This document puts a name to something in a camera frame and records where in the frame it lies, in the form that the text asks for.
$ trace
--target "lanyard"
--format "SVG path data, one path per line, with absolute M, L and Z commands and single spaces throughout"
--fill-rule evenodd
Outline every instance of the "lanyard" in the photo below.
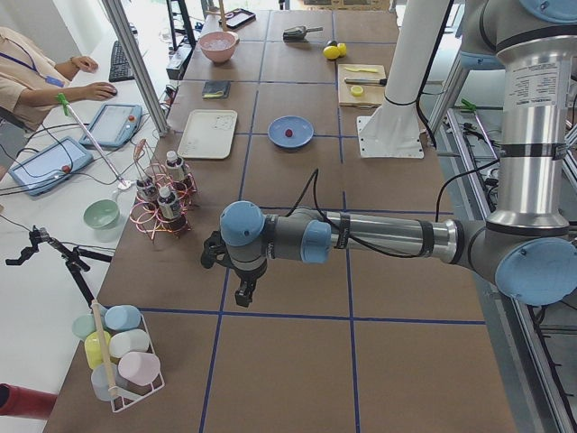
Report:
M 30 62 L 32 63 L 32 66 L 30 66 L 28 63 L 18 60 L 12 56 L 9 56 L 8 54 L 4 54 L 3 52 L 0 51 L 0 57 L 4 57 L 5 59 L 8 59 L 10 61 L 13 61 L 14 63 L 18 63 L 19 65 L 24 66 L 25 68 L 36 72 L 39 77 L 44 78 L 44 81 L 46 81 L 48 84 L 52 84 L 54 86 L 58 86 L 59 88 L 63 88 L 64 87 L 64 82 L 61 79 L 58 78 L 54 78 L 51 77 L 50 75 L 47 76 L 43 76 L 40 71 L 38 70 L 38 68 L 36 68 L 36 64 L 34 63 L 34 59 L 32 58 L 32 56 L 30 55 L 30 52 L 28 52 L 22 45 L 20 45 L 18 42 L 14 42 L 10 39 L 6 39 L 7 41 L 10 41 L 11 43 L 13 43 L 14 45 L 17 45 L 22 51 L 24 51 L 26 53 L 26 55 L 28 56 L 28 58 L 30 59 Z
M 14 63 L 18 63 L 19 65 L 24 66 L 25 68 L 28 68 L 29 70 L 33 70 L 34 72 L 36 72 L 38 75 L 41 76 L 41 73 L 38 71 L 38 69 L 36 68 L 36 64 L 34 63 L 34 60 L 32 58 L 32 56 L 30 55 L 30 52 L 28 52 L 22 45 L 20 45 L 18 42 L 14 42 L 11 41 L 9 39 L 7 39 L 7 41 L 10 41 L 11 43 L 13 43 L 14 45 L 17 45 L 22 51 L 24 51 L 26 53 L 26 55 L 28 56 L 28 58 L 30 59 L 30 62 L 32 63 L 32 66 L 30 66 L 28 63 L 25 63 L 21 60 L 18 60 L 12 56 L 9 56 L 8 54 L 4 54 L 3 52 L 0 52 L 0 57 L 4 57 L 5 59 L 9 59 L 10 61 L 13 61 Z

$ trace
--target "wooden cutting board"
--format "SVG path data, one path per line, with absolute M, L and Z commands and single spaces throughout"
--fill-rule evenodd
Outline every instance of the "wooden cutting board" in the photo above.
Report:
M 354 72 L 345 68 L 372 68 L 377 72 Z M 339 92 L 339 106 L 380 106 L 385 97 L 383 86 L 362 86 L 364 93 L 360 97 L 351 95 L 353 84 L 345 84 L 345 78 L 386 78 L 387 73 L 382 65 L 339 64 L 337 70 L 337 82 Z

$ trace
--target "green bowl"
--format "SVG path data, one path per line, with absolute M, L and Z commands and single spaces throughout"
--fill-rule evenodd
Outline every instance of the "green bowl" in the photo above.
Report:
M 100 229 L 110 228 L 116 225 L 120 210 L 113 200 L 99 200 L 84 211 L 84 222 L 87 226 Z

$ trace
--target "green clip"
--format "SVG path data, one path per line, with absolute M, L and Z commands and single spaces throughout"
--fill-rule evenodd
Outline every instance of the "green clip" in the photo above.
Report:
M 461 103 L 465 106 L 465 110 L 466 111 L 471 111 L 472 113 L 474 113 L 475 111 L 477 111 L 477 106 L 475 104 L 473 104 L 472 102 L 469 102 L 468 100 L 466 100 L 465 98 L 461 99 Z
M 58 93 L 58 95 L 56 95 L 56 98 L 58 99 L 58 102 L 62 104 L 62 106 L 64 107 L 64 115 L 69 115 L 69 101 L 66 100 L 64 94 Z

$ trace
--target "pastel cup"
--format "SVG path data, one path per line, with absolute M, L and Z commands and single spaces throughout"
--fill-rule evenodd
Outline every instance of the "pastel cup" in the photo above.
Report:
M 100 316 L 104 319 L 106 309 L 100 307 Z M 94 316 L 92 314 L 83 314 L 78 316 L 74 322 L 72 322 L 72 334 L 80 338 L 82 341 L 87 339 L 87 336 L 96 331 L 96 323 L 94 322 Z
M 112 228 L 116 226 L 120 209 L 113 200 L 98 200 L 92 203 L 84 211 L 84 222 L 87 226 L 96 230 Z
M 105 314 L 108 329 L 127 331 L 141 324 L 141 312 L 134 305 L 115 305 Z
M 118 373 L 137 385 L 148 385 L 160 374 L 160 359 L 148 352 L 129 352 L 118 363 Z
M 106 344 L 110 344 L 110 334 L 105 331 Z M 84 340 L 84 351 L 87 354 L 88 366 L 94 370 L 102 362 L 102 353 L 100 352 L 100 342 L 98 341 L 98 333 L 93 332 Z
M 120 374 L 118 374 L 118 367 L 112 364 L 112 371 L 114 373 L 114 382 L 120 388 L 126 388 L 128 382 Z M 110 401 L 112 397 L 108 392 L 108 379 L 106 378 L 106 369 L 104 364 L 100 364 L 90 374 L 90 381 L 92 382 L 92 389 L 96 398 L 101 401 Z
M 151 344 L 148 334 L 142 329 L 131 329 L 116 334 L 110 339 L 110 355 L 122 358 L 129 352 L 146 352 Z
M 234 32 L 211 32 L 201 36 L 198 45 L 208 59 L 224 63 L 233 57 L 238 42 L 238 35 Z

